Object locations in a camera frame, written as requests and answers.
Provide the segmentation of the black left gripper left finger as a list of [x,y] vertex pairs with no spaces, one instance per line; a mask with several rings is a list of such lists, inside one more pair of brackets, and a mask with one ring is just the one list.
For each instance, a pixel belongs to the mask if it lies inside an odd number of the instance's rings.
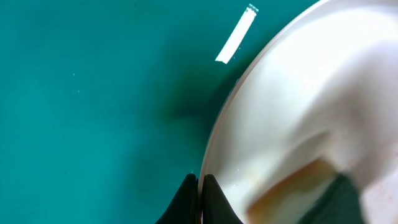
[[187,174],[163,215],[155,224],[196,224],[198,179]]

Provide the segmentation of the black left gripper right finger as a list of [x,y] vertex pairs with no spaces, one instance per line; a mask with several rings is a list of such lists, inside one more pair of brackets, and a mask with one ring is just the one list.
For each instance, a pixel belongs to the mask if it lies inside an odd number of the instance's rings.
[[211,174],[204,177],[201,210],[203,224],[243,224]]

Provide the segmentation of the green yellow sponge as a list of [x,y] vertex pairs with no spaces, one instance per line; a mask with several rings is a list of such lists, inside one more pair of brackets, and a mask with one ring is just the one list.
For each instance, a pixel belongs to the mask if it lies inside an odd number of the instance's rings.
[[364,224],[351,179],[317,159],[264,192],[247,210],[249,223]]

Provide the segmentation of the white plate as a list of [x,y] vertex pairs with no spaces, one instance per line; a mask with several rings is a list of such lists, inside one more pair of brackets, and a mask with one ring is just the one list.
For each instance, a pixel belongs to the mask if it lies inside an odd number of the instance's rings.
[[318,1],[259,53],[229,94],[201,174],[243,223],[301,167],[326,161],[365,223],[397,222],[397,1]]

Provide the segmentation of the teal plastic tray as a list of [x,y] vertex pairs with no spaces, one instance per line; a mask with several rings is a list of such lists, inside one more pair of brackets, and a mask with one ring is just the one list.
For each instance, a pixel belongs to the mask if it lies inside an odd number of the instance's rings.
[[154,223],[310,1],[2,1],[1,222]]

